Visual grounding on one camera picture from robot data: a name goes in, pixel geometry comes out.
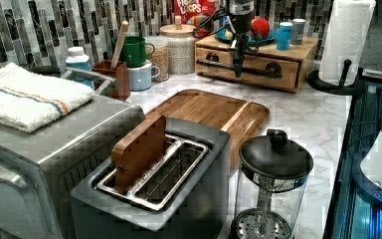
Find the french press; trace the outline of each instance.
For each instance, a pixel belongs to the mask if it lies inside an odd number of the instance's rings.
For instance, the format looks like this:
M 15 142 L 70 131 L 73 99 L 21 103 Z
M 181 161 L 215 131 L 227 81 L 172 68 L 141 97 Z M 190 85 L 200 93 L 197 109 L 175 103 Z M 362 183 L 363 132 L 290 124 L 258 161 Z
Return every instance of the french press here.
M 284 131 L 268 129 L 243 143 L 240 158 L 231 238 L 292 238 L 311 155 Z

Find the white towel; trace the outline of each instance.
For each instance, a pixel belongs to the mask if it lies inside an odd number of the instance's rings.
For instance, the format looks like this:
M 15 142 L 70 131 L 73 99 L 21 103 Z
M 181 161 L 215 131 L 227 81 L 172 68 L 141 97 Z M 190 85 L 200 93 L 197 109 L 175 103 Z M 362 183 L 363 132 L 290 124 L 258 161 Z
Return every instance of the white towel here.
M 0 123 L 32 132 L 85 104 L 94 93 L 83 84 L 9 63 L 0 69 Z

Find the kitchen counter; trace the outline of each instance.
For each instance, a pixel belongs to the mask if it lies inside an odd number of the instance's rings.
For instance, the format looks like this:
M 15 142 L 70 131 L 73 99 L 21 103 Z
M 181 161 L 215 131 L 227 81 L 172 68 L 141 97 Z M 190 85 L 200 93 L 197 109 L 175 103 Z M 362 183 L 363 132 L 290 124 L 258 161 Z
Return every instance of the kitchen counter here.
M 305 147 L 314 159 L 295 226 L 295 238 L 322 238 L 332 194 L 334 178 L 343 142 L 351 97 L 319 92 L 303 83 L 297 94 L 280 92 L 239 83 L 214 81 L 198 75 L 171 76 L 163 83 L 153 84 L 144 92 L 131 92 L 126 100 L 141 106 L 145 113 L 174 94 L 197 89 L 231 98 L 262 104 L 270 109 L 267 128 L 280 128 L 288 137 Z M 235 206 L 237 170 L 230 179 L 230 216 L 219 235 L 227 238 Z

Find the paper towel roll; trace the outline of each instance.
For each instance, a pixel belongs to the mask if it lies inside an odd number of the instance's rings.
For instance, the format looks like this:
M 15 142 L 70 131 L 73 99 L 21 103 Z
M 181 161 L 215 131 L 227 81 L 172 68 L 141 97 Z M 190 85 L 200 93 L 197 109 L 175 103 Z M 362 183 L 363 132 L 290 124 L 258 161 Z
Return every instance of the paper towel roll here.
M 374 0 L 335 0 L 331 11 L 318 76 L 339 85 L 343 62 L 352 62 L 345 86 L 352 84 L 367 38 L 376 2 Z

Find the red ball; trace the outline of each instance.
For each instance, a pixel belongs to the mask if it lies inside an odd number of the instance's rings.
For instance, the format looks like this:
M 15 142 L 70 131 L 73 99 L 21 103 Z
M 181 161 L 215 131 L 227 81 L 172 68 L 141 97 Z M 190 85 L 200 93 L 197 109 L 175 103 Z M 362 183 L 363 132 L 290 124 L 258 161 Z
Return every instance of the red ball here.
M 257 39 L 262 37 L 262 39 L 267 39 L 270 33 L 270 24 L 269 21 L 265 18 L 259 18 L 253 20 L 252 24 L 254 32 L 258 35 Z

